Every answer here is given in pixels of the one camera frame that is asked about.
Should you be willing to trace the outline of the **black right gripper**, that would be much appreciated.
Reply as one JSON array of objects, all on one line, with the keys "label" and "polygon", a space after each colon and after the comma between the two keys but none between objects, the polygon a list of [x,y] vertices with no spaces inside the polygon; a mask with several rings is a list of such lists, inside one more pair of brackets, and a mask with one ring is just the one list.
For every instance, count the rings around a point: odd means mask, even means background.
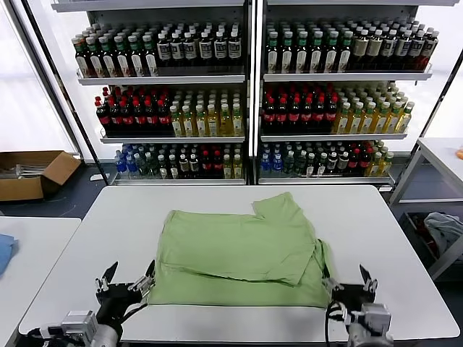
[{"label": "black right gripper", "polygon": [[323,279],[323,285],[327,291],[331,292],[332,300],[342,303],[349,312],[360,312],[363,304],[375,301],[378,280],[373,279],[370,272],[361,264],[359,264],[359,268],[364,285],[340,284],[332,277]]}]

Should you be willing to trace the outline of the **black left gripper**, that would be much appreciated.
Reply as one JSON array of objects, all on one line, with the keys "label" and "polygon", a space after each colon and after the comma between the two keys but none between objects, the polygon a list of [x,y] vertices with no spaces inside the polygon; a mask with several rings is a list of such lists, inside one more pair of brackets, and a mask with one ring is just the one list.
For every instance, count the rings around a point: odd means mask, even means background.
[{"label": "black left gripper", "polygon": [[96,314],[99,325],[122,325],[135,313],[147,307],[143,300],[155,285],[155,260],[151,261],[145,275],[133,284],[110,284],[118,264],[115,262],[100,278],[95,279],[96,298],[100,304]]}]

